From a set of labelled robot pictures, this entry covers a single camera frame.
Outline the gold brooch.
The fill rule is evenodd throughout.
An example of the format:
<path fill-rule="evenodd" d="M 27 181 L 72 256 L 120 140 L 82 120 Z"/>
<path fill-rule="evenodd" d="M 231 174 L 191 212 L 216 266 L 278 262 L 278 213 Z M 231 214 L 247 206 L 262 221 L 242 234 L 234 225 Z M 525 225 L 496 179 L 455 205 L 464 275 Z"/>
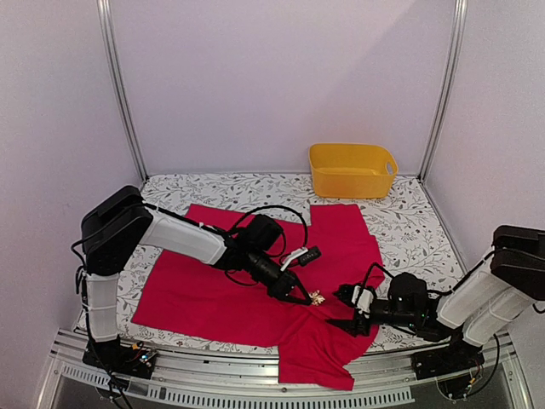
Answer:
<path fill-rule="evenodd" d="M 311 298 L 313 306 L 319 306 L 325 301 L 325 298 L 320 293 L 320 290 L 310 292 L 309 296 Z"/>

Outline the red t-shirt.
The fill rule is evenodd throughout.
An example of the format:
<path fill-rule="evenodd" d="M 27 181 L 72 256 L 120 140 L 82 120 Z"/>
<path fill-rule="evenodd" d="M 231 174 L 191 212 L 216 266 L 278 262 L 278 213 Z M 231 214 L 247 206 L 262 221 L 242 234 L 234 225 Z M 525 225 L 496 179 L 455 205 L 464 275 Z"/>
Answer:
<path fill-rule="evenodd" d="M 378 329 L 372 327 L 368 337 L 352 337 L 326 320 L 352 318 L 353 311 L 333 292 L 362 280 L 378 287 L 383 273 L 370 265 L 382 258 L 357 205 L 314 205 L 310 216 L 308 243 L 322 256 L 295 272 L 308 291 L 320 290 L 321 305 L 280 302 L 263 285 L 237 285 L 197 260 L 163 251 L 133 323 L 217 342 L 277 347 L 281 383 L 352 390 L 354 380 L 345 366 L 367 351 Z"/>

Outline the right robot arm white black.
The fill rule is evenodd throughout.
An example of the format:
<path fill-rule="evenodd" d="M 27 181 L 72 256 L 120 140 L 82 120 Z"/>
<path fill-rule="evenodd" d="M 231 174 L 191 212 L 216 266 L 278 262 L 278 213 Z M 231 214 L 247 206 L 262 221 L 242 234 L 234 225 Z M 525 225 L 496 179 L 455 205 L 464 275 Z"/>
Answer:
<path fill-rule="evenodd" d="M 401 273 L 392 277 L 384 299 L 365 281 L 340 285 L 334 295 L 353 317 L 330 323 L 353 337 L 386 324 L 428 342 L 448 340 L 444 348 L 411 356 L 417 378 L 467 370 L 483 364 L 482 348 L 498 331 L 543 301 L 544 232 L 498 227 L 490 250 L 449 291 L 430 290 L 425 280 Z"/>

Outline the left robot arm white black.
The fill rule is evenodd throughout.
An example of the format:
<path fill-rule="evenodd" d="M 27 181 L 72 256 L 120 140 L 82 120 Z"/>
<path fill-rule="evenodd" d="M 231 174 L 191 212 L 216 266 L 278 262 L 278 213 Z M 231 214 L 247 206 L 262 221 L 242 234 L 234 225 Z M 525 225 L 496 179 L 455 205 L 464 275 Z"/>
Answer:
<path fill-rule="evenodd" d="M 118 280 L 139 245 L 188 256 L 221 271 L 245 271 L 267 288 L 268 296 L 310 305 L 309 293 L 289 269 L 292 260 L 279 263 L 268 255 L 285 233 L 263 211 L 253 209 L 223 229 L 147 203 L 133 186 L 122 187 L 90 211 L 81 222 L 82 236 L 71 250 L 81 262 L 77 291 L 89 340 L 95 343 L 95 358 L 109 370 L 126 363 L 126 351 L 118 345 Z"/>

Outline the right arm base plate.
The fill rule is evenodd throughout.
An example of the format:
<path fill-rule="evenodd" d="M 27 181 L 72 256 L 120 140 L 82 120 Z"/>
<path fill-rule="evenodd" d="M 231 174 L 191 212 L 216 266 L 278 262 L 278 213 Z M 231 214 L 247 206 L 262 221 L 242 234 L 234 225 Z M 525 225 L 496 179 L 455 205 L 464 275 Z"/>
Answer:
<path fill-rule="evenodd" d="M 481 347 L 454 340 L 444 348 L 414 353 L 410 361 L 416 378 L 422 380 L 481 366 L 485 358 Z"/>

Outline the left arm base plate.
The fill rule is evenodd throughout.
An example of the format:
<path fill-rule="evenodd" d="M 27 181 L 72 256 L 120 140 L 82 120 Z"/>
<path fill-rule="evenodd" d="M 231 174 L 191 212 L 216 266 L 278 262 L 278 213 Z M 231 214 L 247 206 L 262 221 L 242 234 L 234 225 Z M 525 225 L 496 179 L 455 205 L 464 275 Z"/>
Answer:
<path fill-rule="evenodd" d="M 142 343 L 125 346 L 119 339 L 108 342 L 89 341 L 83 354 L 83 363 L 131 377 L 151 379 L 158 352 L 145 348 Z"/>

